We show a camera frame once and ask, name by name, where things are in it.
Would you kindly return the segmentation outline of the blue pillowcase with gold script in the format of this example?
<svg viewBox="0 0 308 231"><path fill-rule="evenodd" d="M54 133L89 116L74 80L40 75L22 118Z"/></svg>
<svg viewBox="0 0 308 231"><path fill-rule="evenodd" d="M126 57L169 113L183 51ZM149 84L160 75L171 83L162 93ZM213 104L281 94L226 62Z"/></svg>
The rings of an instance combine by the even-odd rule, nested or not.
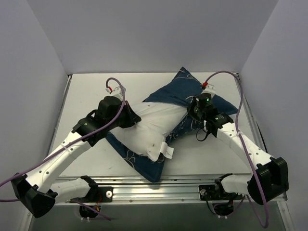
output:
<svg viewBox="0 0 308 231"><path fill-rule="evenodd" d="M202 93L202 84L188 70L182 67L175 77L167 85L151 93L142 102L169 103L178 106L187 107L190 105L193 96ZM187 133L198 130L203 124L186 115L181 122L167 136L167 145ZM165 160L162 154L156 162L146 156L140 156L129 150L125 145L118 141L115 136L109 132L106 140L118 152L118 154L135 169L140 175L150 182L158 182L161 178Z"/></svg>

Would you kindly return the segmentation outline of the white pillow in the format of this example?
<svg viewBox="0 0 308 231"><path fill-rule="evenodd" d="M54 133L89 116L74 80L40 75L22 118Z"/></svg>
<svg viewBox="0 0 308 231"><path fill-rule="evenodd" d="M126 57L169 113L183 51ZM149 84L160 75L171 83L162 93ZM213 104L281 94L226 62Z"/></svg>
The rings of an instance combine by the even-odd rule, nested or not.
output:
<svg viewBox="0 0 308 231"><path fill-rule="evenodd" d="M187 115L187 109L169 103L143 102L132 106L141 121L130 128L115 128L111 133L129 150L156 162L162 154L171 159L174 149L167 136Z"/></svg>

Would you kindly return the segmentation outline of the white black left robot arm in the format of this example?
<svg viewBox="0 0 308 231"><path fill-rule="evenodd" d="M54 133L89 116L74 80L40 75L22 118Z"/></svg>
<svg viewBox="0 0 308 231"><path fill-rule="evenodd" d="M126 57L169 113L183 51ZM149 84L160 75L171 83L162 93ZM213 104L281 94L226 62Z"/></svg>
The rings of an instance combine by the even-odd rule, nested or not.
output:
<svg viewBox="0 0 308 231"><path fill-rule="evenodd" d="M89 176L55 183L55 180L81 154L104 139L114 128L130 128L141 121L129 103L115 96L106 96L72 128L63 142L43 160L42 165L11 180L17 199L35 217L47 214L55 204L78 199L94 202L99 186Z"/></svg>

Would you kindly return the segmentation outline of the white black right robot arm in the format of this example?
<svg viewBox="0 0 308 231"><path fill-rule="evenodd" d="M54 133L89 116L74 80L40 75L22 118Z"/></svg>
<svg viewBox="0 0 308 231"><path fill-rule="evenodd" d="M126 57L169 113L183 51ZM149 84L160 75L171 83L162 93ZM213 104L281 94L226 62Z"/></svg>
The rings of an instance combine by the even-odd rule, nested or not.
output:
<svg viewBox="0 0 308 231"><path fill-rule="evenodd" d="M214 186L216 197L244 194L263 205L288 191L287 162L281 157L274 158L244 135L229 115L220 113L213 105L211 94L194 96L187 112L204 124L208 135L224 142L252 172L250 177L229 173L218 178Z"/></svg>

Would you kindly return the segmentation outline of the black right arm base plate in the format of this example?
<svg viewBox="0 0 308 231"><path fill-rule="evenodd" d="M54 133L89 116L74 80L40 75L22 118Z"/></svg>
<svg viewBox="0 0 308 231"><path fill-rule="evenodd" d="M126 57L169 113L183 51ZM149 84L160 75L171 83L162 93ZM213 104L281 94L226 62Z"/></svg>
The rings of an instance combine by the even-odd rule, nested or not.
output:
<svg viewBox="0 0 308 231"><path fill-rule="evenodd" d="M243 198L241 194L221 191L215 184L199 185L198 190L201 201L229 201Z"/></svg>

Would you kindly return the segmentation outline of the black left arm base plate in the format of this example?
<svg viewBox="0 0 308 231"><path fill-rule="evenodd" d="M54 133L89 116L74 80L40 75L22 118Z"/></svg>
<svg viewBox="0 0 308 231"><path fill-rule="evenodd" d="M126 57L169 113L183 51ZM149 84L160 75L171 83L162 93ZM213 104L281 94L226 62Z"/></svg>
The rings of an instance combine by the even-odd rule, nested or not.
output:
<svg viewBox="0 0 308 231"><path fill-rule="evenodd" d="M110 186L97 187L96 189L91 188L86 196L73 198L69 202L109 203L113 200L113 190L114 188Z"/></svg>

